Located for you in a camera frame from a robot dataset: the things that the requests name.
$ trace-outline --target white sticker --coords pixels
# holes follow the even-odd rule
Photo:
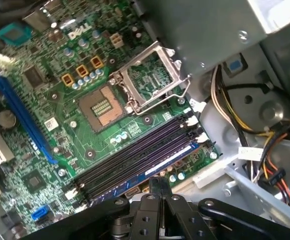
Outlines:
[[[194,100],[193,98],[190,99],[189,104],[193,108],[193,111],[195,113],[196,112],[202,113],[204,108],[205,108],[205,106],[207,105],[204,101],[198,102],[198,101]]]
[[[240,146],[238,149],[238,159],[260,161],[264,149],[259,147]]]
[[[57,128],[59,126],[58,122],[56,121],[56,119],[54,117],[52,117],[51,119],[44,122],[44,124],[49,132],[54,130],[55,128]]]

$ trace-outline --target orange wire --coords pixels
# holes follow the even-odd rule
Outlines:
[[[268,162],[269,162],[269,164],[270,164],[270,166],[272,166],[272,168],[274,169],[274,170],[278,170],[278,168],[272,163],[272,161],[271,161],[271,151],[273,150],[273,148],[274,148],[274,146],[277,144],[277,143],[279,143],[282,139],[284,139],[286,136],[287,136],[288,134],[287,133],[285,133],[284,135],[282,135],[280,138],[278,138],[277,139],[277,141],[274,143],[274,145],[269,149],[269,151],[268,151],[268,155],[267,155],[267,159],[268,159]],[[285,189],[286,189],[286,191],[287,191],[287,194],[288,194],[288,196],[289,196],[289,198],[290,198],[290,190],[289,190],[289,188],[288,188],[288,186],[287,186],[287,184],[286,184],[286,182],[285,182],[285,180],[283,180],[283,179],[281,179],[281,182],[282,182],[282,184],[284,185],[284,187],[285,187]]]

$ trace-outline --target label sticker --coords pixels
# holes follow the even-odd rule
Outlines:
[[[260,161],[264,149],[259,147],[240,146],[238,149],[238,159]]]
[[[55,128],[57,128],[59,126],[58,122],[56,121],[56,119],[54,117],[52,117],[51,119],[44,122],[44,124],[49,132],[54,130]]]

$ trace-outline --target ram slot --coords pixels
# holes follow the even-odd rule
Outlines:
[[[183,124],[188,119],[188,117],[191,117],[191,115],[192,112],[183,114],[170,120],[158,129],[151,131],[145,137],[124,148],[118,153],[110,156],[108,159],[103,161],[99,167],[95,166],[92,169],[89,169],[88,171],[85,171],[77,176],[72,182],[72,186],[69,187],[79,187],[81,184],[93,180],[95,175],[102,175],[107,170],[112,170],[115,166],[122,164],[122,160],[125,163],[128,161],[129,157],[134,156],[134,154],[139,151],[139,148],[143,148],[144,146],[155,143],[155,141],[161,137],[161,134],[168,134],[168,131],[174,132],[174,130],[179,130],[180,125]]]
[[[188,145],[188,139],[185,135],[179,136],[171,140],[168,144],[160,146],[160,148],[156,149],[148,156],[138,158],[138,160],[125,169],[123,173],[116,173],[107,178],[106,181],[101,184],[95,184],[94,186],[91,186],[91,188],[88,188],[88,185],[85,185],[83,188],[83,191],[85,191],[84,195],[88,195],[88,200],[91,200],[107,190],[110,190],[112,187],[125,182],[130,177],[141,173],[153,164],[158,164],[170,154],[174,153],[175,150],[179,150],[185,145]]]
[[[161,129],[161,131],[155,132],[155,135],[148,138],[145,137],[142,141],[140,141],[130,152],[123,151],[124,155],[122,157],[116,156],[115,159],[122,158],[120,161],[113,161],[109,163],[106,166],[101,166],[101,169],[98,169],[98,171],[94,171],[94,173],[90,173],[90,175],[86,178],[79,179],[77,181],[78,184],[84,183],[86,184],[88,181],[97,181],[102,175],[107,175],[108,173],[112,172],[113,169],[117,169],[119,166],[124,165],[125,163],[129,162],[131,158],[135,157],[135,154],[137,154],[140,149],[145,149],[151,145],[155,145],[158,140],[160,140],[162,137],[167,138],[169,136],[172,136],[179,130],[182,130],[179,127],[179,124],[176,124],[175,126],[172,126],[172,128],[164,128]]]

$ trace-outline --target screw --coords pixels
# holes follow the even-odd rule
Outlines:
[[[178,195],[173,195],[173,196],[171,196],[171,199],[172,199],[172,200],[179,200],[180,197],[179,197]]]
[[[231,196],[231,191],[229,189],[224,189],[224,194],[226,197],[230,197]]]
[[[70,125],[71,128],[74,129],[75,127],[77,127],[77,122],[71,121],[69,125]]]
[[[124,201],[120,200],[120,199],[115,201],[116,205],[122,205],[123,203],[124,203]]]
[[[58,170],[58,176],[63,177],[65,175],[66,175],[66,170],[65,169],[61,168],[60,170]]]
[[[243,44],[246,44],[248,42],[248,33],[246,31],[239,31],[238,32],[238,36],[239,36],[239,39],[240,41],[243,43]]]
[[[147,199],[153,200],[153,199],[156,199],[156,197],[154,195],[149,195],[147,196]]]
[[[109,80],[110,85],[115,85],[115,83],[116,83],[115,79],[112,78],[111,80]]]
[[[179,98],[177,101],[180,105],[184,105],[186,102],[186,100],[183,97]]]
[[[217,154],[214,151],[212,151],[209,156],[213,160],[217,159]]]
[[[214,205],[214,202],[213,201],[210,201],[210,200],[207,200],[207,201],[205,201],[205,204],[207,206],[213,206]]]

